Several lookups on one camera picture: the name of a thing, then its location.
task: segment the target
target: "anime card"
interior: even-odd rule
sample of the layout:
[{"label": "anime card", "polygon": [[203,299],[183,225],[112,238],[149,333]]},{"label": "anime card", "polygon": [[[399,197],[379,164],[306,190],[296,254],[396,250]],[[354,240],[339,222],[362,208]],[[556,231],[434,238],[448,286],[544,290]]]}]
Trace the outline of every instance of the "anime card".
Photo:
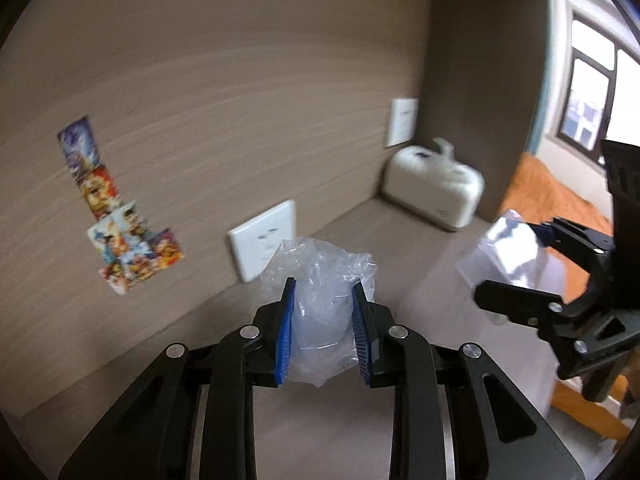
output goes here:
[{"label": "anime card", "polygon": [[171,229],[153,236],[148,243],[156,254],[156,263],[160,269],[166,269],[184,257]]},{"label": "anime card", "polygon": [[58,142],[74,179],[80,179],[102,164],[88,117],[59,132]]},{"label": "anime card", "polygon": [[116,209],[112,216],[129,247],[146,242],[154,235],[149,230],[148,222],[138,213],[135,201]]},{"label": "anime card", "polygon": [[98,166],[83,176],[78,186],[96,220],[101,220],[122,206],[120,193],[104,166]]},{"label": "anime card", "polygon": [[130,250],[112,215],[91,227],[87,235],[107,264],[112,264]]},{"label": "anime card", "polygon": [[100,275],[107,280],[110,287],[119,295],[123,296],[129,290],[129,283],[125,277],[124,269],[119,260],[100,269]]},{"label": "anime card", "polygon": [[144,282],[160,270],[156,263],[156,255],[146,242],[133,246],[124,254],[122,264],[130,287]]}]

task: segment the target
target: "dark window frame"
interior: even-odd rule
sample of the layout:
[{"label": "dark window frame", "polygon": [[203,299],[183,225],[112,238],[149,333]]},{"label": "dark window frame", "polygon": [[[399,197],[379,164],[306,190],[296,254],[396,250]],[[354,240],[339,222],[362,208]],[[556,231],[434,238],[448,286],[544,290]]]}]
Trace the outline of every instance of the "dark window frame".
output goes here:
[{"label": "dark window frame", "polygon": [[[572,12],[572,18],[570,23],[573,23],[574,21],[581,22],[587,27],[592,28],[597,33],[603,35],[611,43],[613,43],[614,64],[613,64],[613,70],[609,70],[604,66],[602,66],[593,58],[587,56],[586,54],[584,54],[583,52],[575,48],[570,43],[571,59],[570,59],[568,82],[567,82],[566,92],[564,96],[564,105],[562,106],[562,115],[560,116],[556,137],[562,140],[562,142],[564,142],[565,144],[568,144],[569,146],[571,146],[574,150],[577,150],[578,152],[582,153],[584,156],[586,156],[589,160],[593,161],[595,164],[598,164],[599,166],[601,166],[601,164],[599,164],[598,162],[598,159],[602,155],[600,144],[602,140],[605,139],[607,136],[607,130],[609,129],[609,123],[611,120],[611,110],[613,108],[613,99],[616,95],[616,79],[618,77],[618,51],[622,50],[625,54],[631,57],[638,64],[640,64],[640,59],[638,56],[636,56],[634,52],[631,52],[626,47],[626,45],[622,43],[622,41],[620,41],[618,38],[616,38],[615,36],[607,32],[601,25],[598,25],[597,23],[593,22],[589,18],[582,16],[579,12],[575,12],[575,11]],[[605,101],[604,110],[602,111],[602,117],[600,118],[600,126],[598,127],[598,131],[596,133],[596,141],[593,145],[592,150],[588,150],[580,142],[573,140],[567,134],[562,132],[562,126],[564,125],[564,119],[566,117],[566,112],[569,107],[569,97],[571,95],[571,84],[574,80],[574,67],[575,67],[575,61],[577,59],[583,61],[587,65],[596,69],[598,72],[600,72],[602,75],[606,76],[609,79],[609,86],[607,88],[607,98]]]}]

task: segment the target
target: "plastic packaging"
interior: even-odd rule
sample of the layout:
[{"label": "plastic packaging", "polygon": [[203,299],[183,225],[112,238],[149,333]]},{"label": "plastic packaging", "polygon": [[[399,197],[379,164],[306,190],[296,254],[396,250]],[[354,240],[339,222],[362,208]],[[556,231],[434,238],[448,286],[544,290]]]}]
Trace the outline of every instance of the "plastic packaging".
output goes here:
[{"label": "plastic packaging", "polygon": [[361,281],[373,301],[376,265],[370,254],[348,253],[314,238],[284,240],[260,274],[256,306],[280,299],[296,279],[288,379],[321,386],[358,363],[351,288]]},{"label": "plastic packaging", "polygon": [[[546,251],[533,229],[513,210],[505,211],[456,267],[472,289],[493,280],[564,294],[564,265]],[[487,315],[495,324],[508,322],[503,314]]]}]

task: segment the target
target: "orange bedding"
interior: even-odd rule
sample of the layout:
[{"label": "orange bedding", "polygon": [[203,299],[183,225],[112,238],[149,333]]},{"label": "orange bedding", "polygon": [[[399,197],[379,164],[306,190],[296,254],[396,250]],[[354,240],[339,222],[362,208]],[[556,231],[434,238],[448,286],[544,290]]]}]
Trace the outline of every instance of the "orange bedding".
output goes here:
[{"label": "orange bedding", "polygon": [[[527,222],[540,223],[560,216],[612,234],[612,225],[592,203],[577,196],[561,184],[535,156],[523,153],[511,180],[502,209],[517,211]],[[564,301],[568,303],[582,294],[588,274],[569,259],[553,251],[566,268]]]}]

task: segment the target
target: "wall outlet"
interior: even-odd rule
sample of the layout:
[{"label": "wall outlet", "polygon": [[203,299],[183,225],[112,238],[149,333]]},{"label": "wall outlet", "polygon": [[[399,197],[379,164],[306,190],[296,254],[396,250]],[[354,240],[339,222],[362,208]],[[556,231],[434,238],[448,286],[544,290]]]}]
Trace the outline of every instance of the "wall outlet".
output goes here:
[{"label": "wall outlet", "polygon": [[391,101],[389,130],[386,146],[395,146],[414,136],[415,118],[418,115],[418,99],[394,99]]},{"label": "wall outlet", "polygon": [[283,240],[296,238],[296,203],[287,200],[229,231],[243,282],[260,275]]}]

